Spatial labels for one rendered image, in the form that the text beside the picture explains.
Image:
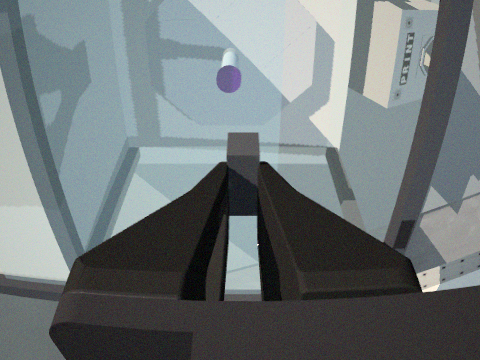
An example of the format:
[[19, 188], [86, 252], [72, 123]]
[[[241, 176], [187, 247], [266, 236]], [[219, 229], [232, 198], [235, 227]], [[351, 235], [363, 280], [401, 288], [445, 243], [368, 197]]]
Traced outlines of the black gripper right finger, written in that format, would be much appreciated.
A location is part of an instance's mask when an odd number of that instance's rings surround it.
[[257, 243], [262, 301], [423, 292], [409, 258], [295, 190], [265, 161]]

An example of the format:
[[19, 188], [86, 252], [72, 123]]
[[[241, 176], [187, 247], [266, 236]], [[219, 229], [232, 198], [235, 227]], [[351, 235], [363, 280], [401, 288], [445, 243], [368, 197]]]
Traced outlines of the dark grey bench mat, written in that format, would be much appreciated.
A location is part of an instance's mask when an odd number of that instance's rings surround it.
[[474, 0], [461, 73], [420, 213], [480, 192], [480, 0]]

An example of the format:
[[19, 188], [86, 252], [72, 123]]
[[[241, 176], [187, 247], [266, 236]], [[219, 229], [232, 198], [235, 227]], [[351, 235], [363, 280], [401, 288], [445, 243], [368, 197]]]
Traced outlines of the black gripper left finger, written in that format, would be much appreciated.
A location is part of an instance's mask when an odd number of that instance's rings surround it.
[[228, 244], [228, 165], [219, 162], [190, 191], [76, 258], [62, 295], [88, 289], [224, 301]]

